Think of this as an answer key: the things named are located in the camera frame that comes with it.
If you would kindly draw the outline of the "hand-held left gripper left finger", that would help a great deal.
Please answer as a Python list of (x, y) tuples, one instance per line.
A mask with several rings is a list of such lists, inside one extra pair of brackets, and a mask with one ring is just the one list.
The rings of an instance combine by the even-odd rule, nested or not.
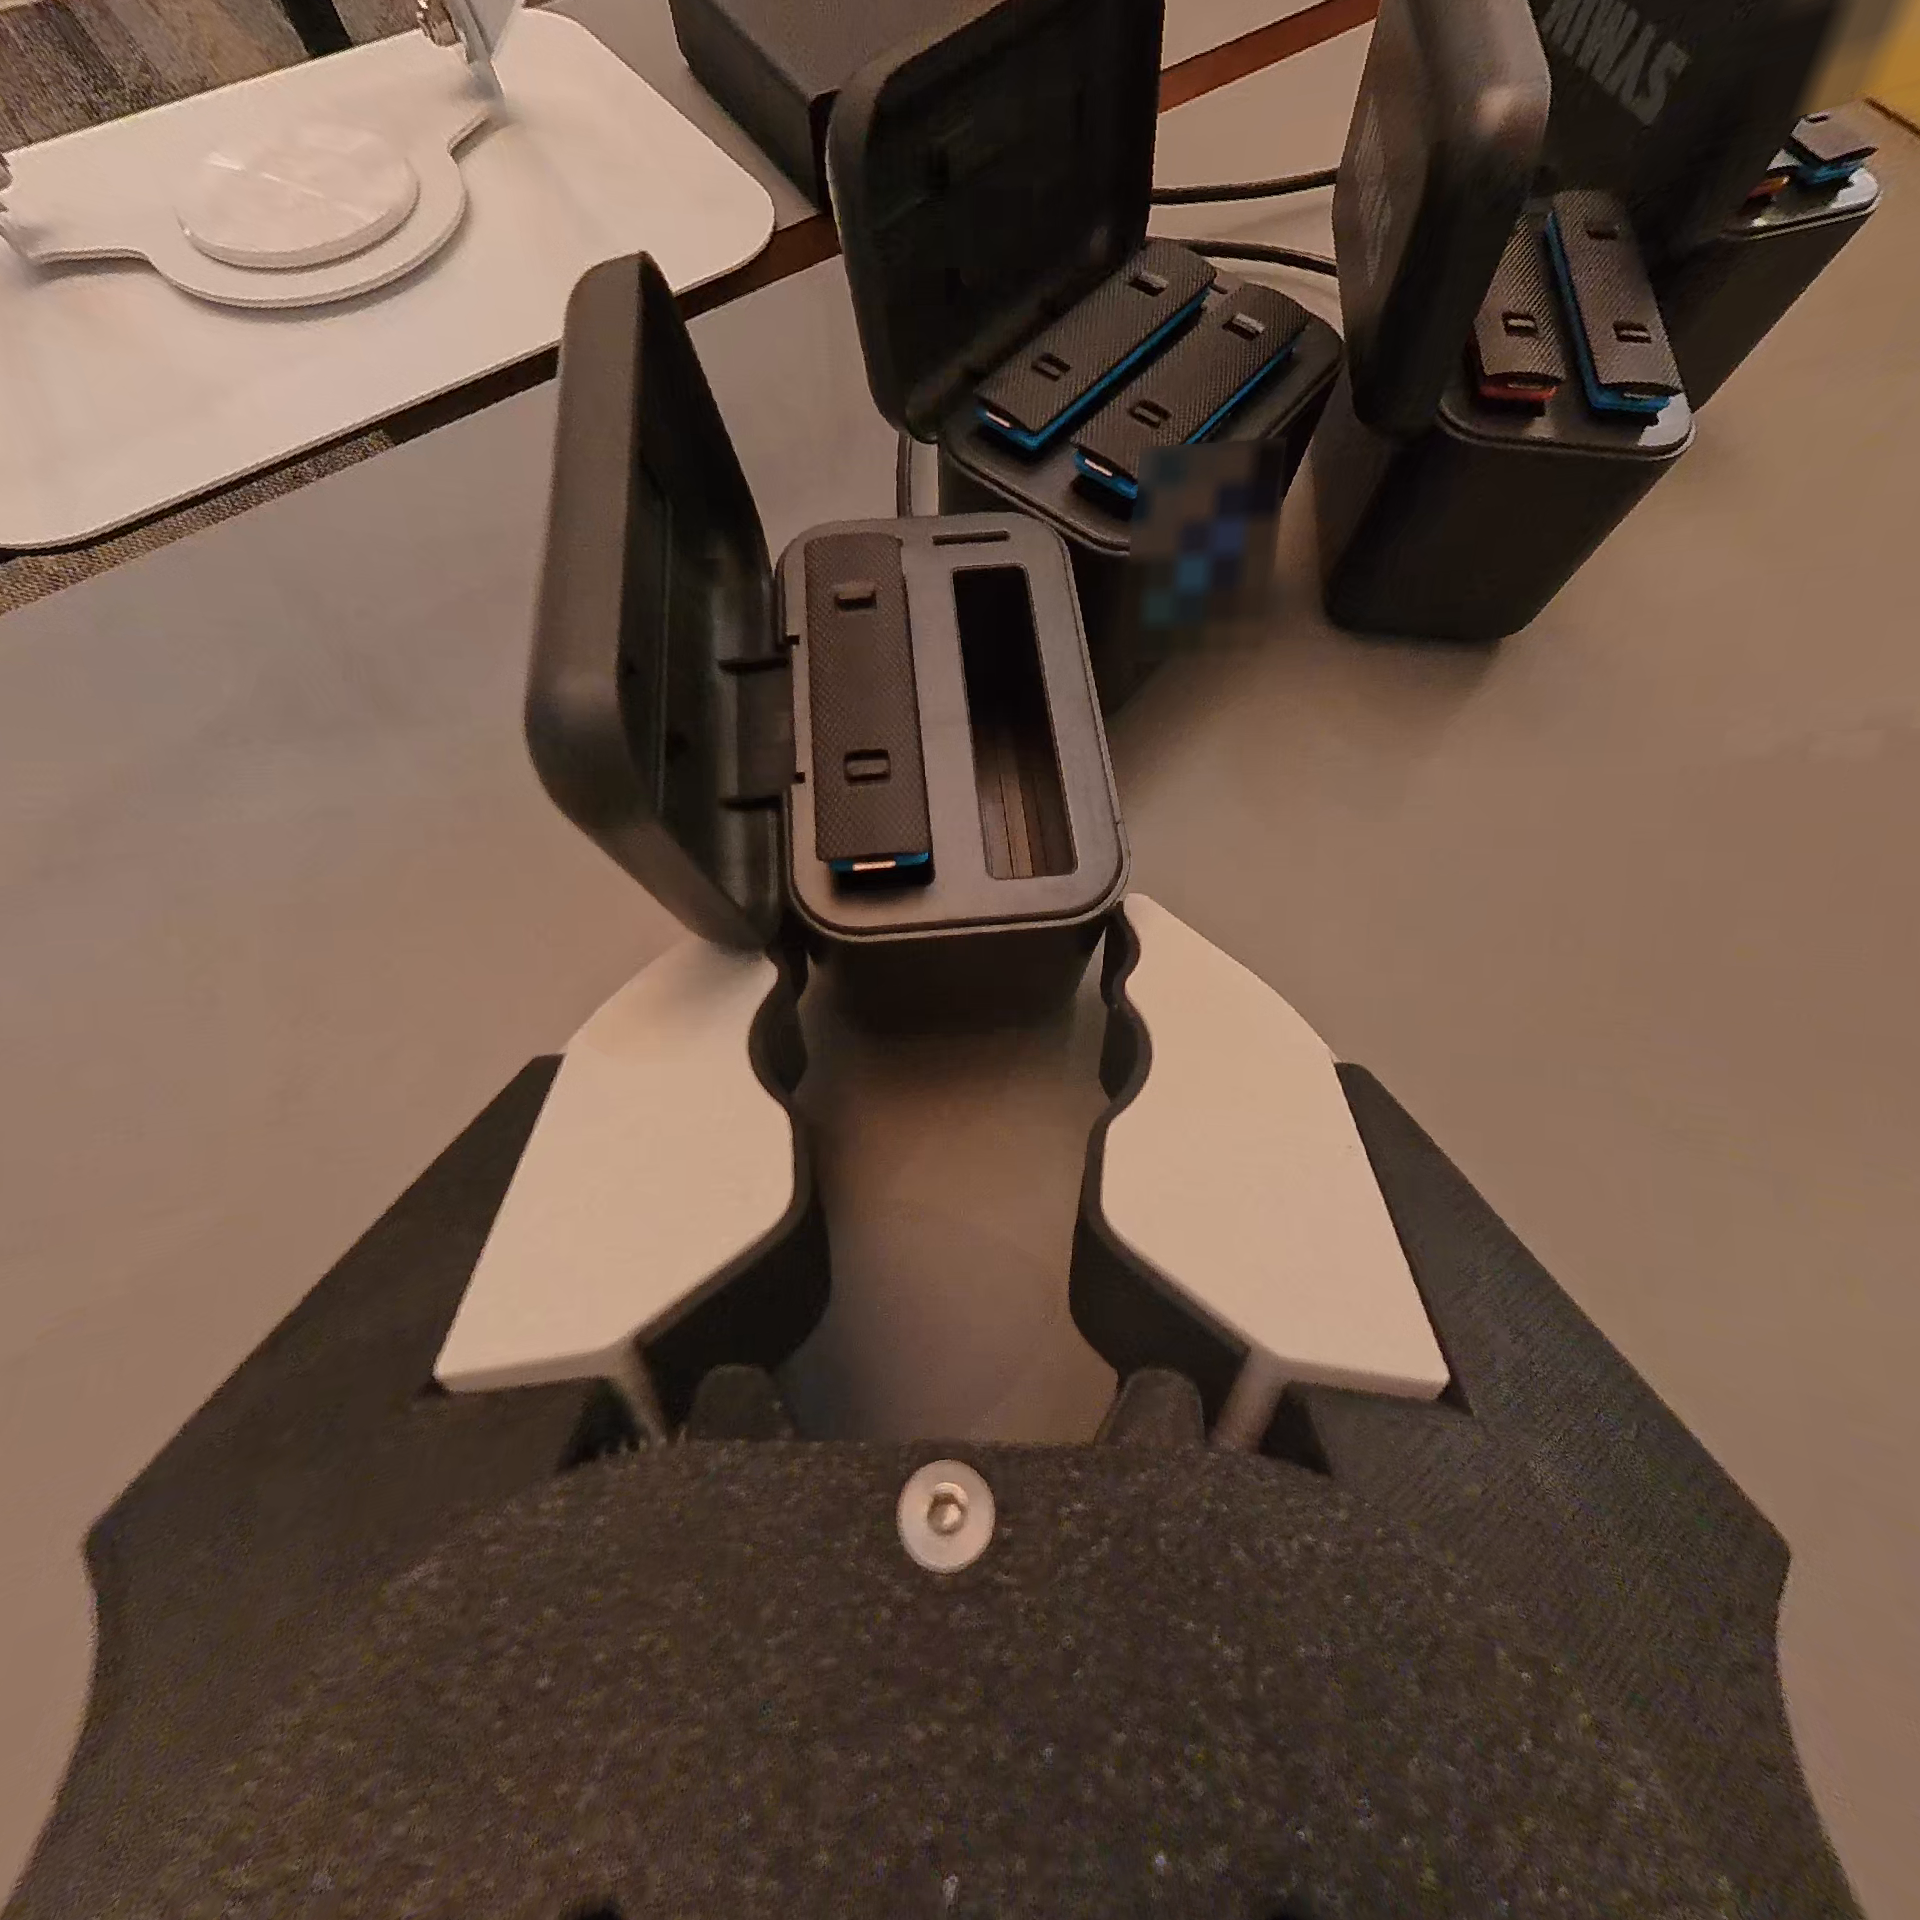
[(760, 952), (684, 940), (567, 1046), (437, 1359), (451, 1395), (608, 1382), (688, 1411), (776, 1369), (828, 1303), (792, 1113), (799, 993)]

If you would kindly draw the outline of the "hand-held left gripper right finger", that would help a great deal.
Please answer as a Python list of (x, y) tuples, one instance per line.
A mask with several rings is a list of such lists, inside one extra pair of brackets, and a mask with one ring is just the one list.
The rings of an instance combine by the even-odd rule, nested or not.
[(1099, 987), (1078, 1336), (1121, 1382), (1183, 1376), (1209, 1431), (1267, 1431), (1309, 1386), (1437, 1404), (1448, 1364), (1332, 1049), (1150, 897), (1118, 910)]

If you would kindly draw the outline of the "black camera battery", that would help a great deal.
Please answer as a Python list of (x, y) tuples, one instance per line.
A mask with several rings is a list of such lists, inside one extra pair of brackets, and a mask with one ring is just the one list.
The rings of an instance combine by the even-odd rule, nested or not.
[(1468, 408), (1476, 417), (1539, 418), (1576, 386), (1548, 218), (1545, 196), (1521, 207), (1473, 313), (1463, 378)]
[(1849, 111), (1803, 115), (1776, 151), (1769, 171), (1807, 192), (1847, 186), (1877, 153), (1870, 127)]
[(900, 542), (804, 547), (814, 851), (854, 887), (932, 878), (919, 686)]
[(1603, 418), (1660, 417), (1681, 396), (1681, 378), (1625, 207), (1595, 187), (1560, 190), (1548, 203), (1545, 242), (1584, 400)]
[(1019, 452), (1044, 450), (1163, 347), (1214, 282), (1193, 250), (1150, 242), (975, 388), (975, 420)]
[(1311, 313), (1288, 295), (1249, 282), (1204, 304), (1163, 353), (1077, 428), (1073, 478), (1109, 504), (1133, 504), (1145, 458), (1216, 430), (1249, 392), (1285, 369), (1309, 321)]

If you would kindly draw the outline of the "black battery charging case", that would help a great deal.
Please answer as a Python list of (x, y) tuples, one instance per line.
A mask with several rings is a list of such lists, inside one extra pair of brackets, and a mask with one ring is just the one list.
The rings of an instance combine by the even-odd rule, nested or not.
[(1533, 6), (1551, 73), (1542, 178), (1617, 196), (1677, 374), (1707, 403), (1878, 203), (1867, 166), (1807, 192), (1769, 171), (1807, 113), (1845, 111), (1832, 60), (1886, 6)]
[[(1216, 430), (1145, 458), (1133, 504), (1073, 478), (1073, 433), (1204, 307), (1044, 450), (975, 420), (975, 388), (1136, 251), (1204, 257), (1145, 232), (1161, 32), (1163, 6), (977, 7), (844, 84), (825, 150), (879, 414), (940, 450), (947, 512), (1022, 512), (1067, 542), (1107, 714), (1262, 607), (1279, 504), (1339, 363), (1336, 331), (1311, 316)], [(1216, 272), (1207, 304), (1245, 282), (1262, 284)]]
[[(932, 878), (814, 851), (804, 547), (897, 538)], [(567, 302), (523, 735), (579, 832), (684, 930), (823, 977), (869, 1026), (977, 1032), (1081, 987), (1128, 875), (1072, 562), (1005, 512), (847, 519), (773, 561), (649, 257)]]
[(1649, 420), (1575, 392), (1476, 417), (1465, 347), (1539, 183), (1551, 73), (1520, 3), (1381, 6), (1334, 170), (1343, 350), (1309, 468), (1328, 617), (1493, 642), (1527, 626), (1691, 446), (1687, 392)]

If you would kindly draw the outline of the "white stand base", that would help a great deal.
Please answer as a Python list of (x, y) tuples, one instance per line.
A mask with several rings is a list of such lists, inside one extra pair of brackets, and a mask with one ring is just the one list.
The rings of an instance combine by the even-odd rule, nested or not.
[[(553, 347), (605, 259), (685, 294), (766, 250), (766, 187), (588, 28), (517, 7), (502, 36), (493, 81), (408, 32), (12, 153), (4, 548), (88, 542)], [(193, 242), (215, 161), (333, 130), (404, 162), (404, 224), (310, 267)]]

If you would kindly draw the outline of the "black multi-port power hub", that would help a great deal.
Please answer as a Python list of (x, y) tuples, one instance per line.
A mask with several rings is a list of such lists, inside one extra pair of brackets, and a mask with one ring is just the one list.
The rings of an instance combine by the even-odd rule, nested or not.
[(692, 78), (780, 171), (828, 210), (836, 91), (927, 20), (920, 3), (672, 3)]

